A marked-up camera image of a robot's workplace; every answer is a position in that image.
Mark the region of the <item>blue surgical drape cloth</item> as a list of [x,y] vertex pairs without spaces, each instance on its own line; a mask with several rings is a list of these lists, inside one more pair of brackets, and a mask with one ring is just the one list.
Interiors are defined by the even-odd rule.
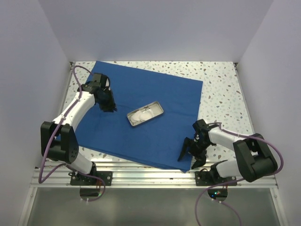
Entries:
[[[105,113],[93,106],[76,129],[79,145],[157,168],[188,171],[192,156],[179,160],[179,155],[184,139],[194,135],[203,82],[99,61],[92,71],[110,78],[117,110]],[[132,126],[127,115],[152,102],[160,103],[163,114]]]

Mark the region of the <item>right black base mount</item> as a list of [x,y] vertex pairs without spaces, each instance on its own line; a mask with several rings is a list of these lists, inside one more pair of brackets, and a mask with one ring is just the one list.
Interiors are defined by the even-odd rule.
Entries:
[[221,177],[216,170],[206,170],[202,169],[195,172],[195,184],[196,186],[225,186],[230,184],[230,186],[236,186],[236,177]]

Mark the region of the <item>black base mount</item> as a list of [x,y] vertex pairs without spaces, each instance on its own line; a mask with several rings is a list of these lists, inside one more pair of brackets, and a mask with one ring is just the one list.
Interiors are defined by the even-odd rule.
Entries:
[[225,186],[230,184],[230,186],[236,186],[236,177],[221,177],[216,170],[206,170],[202,169],[195,172],[195,184],[196,186]]
[[75,172],[69,172],[68,175],[71,177],[71,186],[95,186],[100,184],[111,186],[112,182],[111,171],[94,171],[89,174],[89,177]]

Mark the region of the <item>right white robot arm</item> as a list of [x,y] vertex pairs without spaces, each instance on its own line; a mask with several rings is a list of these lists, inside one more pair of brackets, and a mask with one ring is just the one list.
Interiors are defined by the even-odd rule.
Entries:
[[240,135],[223,129],[218,122],[206,123],[203,119],[195,121],[193,128],[194,138],[184,139],[179,161],[189,153],[195,158],[192,169],[202,167],[206,163],[208,147],[216,145],[226,147],[235,154],[233,161],[223,160],[211,165],[210,170],[197,172],[199,185],[236,185],[238,177],[253,182],[278,170],[270,145],[261,134]]

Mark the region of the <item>white gauze pad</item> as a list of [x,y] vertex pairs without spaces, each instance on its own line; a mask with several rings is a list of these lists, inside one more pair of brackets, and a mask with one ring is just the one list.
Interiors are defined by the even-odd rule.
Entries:
[[136,112],[131,116],[130,121],[133,123],[137,123],[137,122],[146,121],[146,119],[145,119],[144,113]]
[[149,107],[145,108],[142,113],[144,113],[146,121],[150,120],[156,116],[154,111]]

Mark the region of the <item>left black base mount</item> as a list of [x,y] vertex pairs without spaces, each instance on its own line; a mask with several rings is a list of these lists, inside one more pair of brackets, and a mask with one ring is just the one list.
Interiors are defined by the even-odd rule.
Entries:
[[71,177],[71,186],[95,186],[100,184],[111,186],[112,182],[111,171],[94,171],[89,174],[89,177],[75,172],[69,172],[68,175]]

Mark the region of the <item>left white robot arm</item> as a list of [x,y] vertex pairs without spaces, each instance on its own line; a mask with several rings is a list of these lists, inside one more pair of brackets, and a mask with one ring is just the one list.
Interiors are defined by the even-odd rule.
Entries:
[[87,185],[94,184],[98,174],[92,170],[93,163],[79,153],[75,132],[83,117],[96,104],[103,112],[117,110],[110,79],[101,73],[94,74],[91,81],[81,84],[66,109],[51,122],[43,122],[40,128],[43,160],[59,161],[81,172],[81,179]]

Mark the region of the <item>aluminium frame rail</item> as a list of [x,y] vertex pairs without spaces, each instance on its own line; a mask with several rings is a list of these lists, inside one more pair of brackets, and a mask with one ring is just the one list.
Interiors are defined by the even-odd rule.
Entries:
[[[108,179],[111,188],[195,188],[196,170],[183,173],[179,170],[164,170],[139,165],[129,161],[97,162],[99,171],[110,171]],[[58,168],[45,182],[38,182],[39,170],[35,169],[31,178],[32,187],[68,187],[71,171],[66,167]]]

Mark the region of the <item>metal instrument tray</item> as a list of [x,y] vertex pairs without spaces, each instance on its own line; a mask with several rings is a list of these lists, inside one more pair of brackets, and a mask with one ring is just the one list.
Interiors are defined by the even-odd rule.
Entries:
[[164,109],[158,101],[140,107],[127,114],[127,119],[132,127],[137,127],[151,121],[164,113]]

